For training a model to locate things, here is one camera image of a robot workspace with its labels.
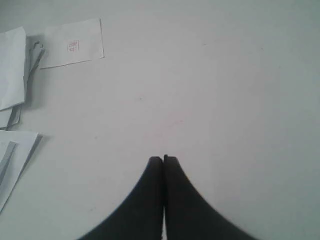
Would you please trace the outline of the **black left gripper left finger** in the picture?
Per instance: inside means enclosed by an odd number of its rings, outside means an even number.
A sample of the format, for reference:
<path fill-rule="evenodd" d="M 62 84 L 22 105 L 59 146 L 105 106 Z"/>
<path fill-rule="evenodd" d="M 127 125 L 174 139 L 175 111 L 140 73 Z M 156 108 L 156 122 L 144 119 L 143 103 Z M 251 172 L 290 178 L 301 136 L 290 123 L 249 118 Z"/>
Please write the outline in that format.
<path fill-rule="evenodd" d="M 82 240 L 161 240 L 164 218 L 163 161 L 151 157 L 117 209 Z"/>

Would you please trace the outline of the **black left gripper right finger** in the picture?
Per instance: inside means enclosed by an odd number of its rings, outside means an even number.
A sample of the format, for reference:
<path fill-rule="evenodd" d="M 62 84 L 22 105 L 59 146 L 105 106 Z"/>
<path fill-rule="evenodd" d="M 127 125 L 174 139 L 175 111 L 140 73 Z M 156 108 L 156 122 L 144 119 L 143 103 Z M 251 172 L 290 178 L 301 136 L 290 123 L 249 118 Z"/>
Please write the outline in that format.
<path fill-rule="evenodd" d="M 252 240 L 253 237 L 212 208 L 183 171 L 178 159 L 163 159 L 168 240 Z"/>

